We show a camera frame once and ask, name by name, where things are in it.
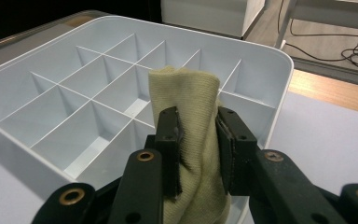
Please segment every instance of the cable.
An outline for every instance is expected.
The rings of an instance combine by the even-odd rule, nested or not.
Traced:
[[[281,17],[281,13],[282,13],[282,6],[283,6],[283,1],[281,2],[281,7],[280,7],[280,10],[279,10],[279,13],[278,13],[278,33],[279,33],[279,22],[280,22],[280,17]],[[295,34],[293,32],[293,19],[290,23],[290,34],[293,35],[293,36],[338,36],[338,35],[343,35],[343,36],[352,36],[352,37],[358,37],[358,35],[347,35],[347,34],[302,34],[302,35],[299,35],[299,34]],[[291,45],[289,43],[286,42],[287,46],[289,47],[292,47],[294,49],[297,49],[299,51],[301,51],[302,53],[306,54],[307,56],[315,59],[315,60],[318,60],[318,61],[323,61],[323,62],[341,62],[341,61],[349,61],[351,64],[353,64],[354,66],[357,66],[358,67],[358,62],[356,62],[354,60],[354,58],[358,58],[358,44],[356,45],[356,47],[354,47],[353,49],[344,49],[341,51],[341,56],[343,58],[341,59],[321,59],[321,58],[318,58],[318,57],[315,57],[313,55],[310,55],[309,53],[307,53],[305,50],[295,46],[295,45]],[[346,56],[345,53],[348,52],[348,51],[351,51],[351,54]]]

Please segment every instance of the cloth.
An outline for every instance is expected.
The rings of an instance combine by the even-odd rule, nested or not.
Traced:
[[[159,112],[176,106],[184,129],[177,199],[164,199],[164,223],[225,223],[225,195],[214,120],[219,79],[202,71],[166,66],[149,72],[149,92],[157,126]]]

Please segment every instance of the white plastic bin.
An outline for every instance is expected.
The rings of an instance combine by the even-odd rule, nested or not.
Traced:
[[[269,146],[293,72],[286,54],[146,21],[99,18],[0,66],[0,196],[11,193],[1,183],[14,179],[25,195],[18,200],[34,202],[12,204],[0,222],[30,222],[66,183],[99,189],[120,177],[128,156],[155,132],[148,71],[165,65],[217,75],[223,105],[248,124],[261,148]],[[243,217],[245,203],[234,198],[227,223]]]

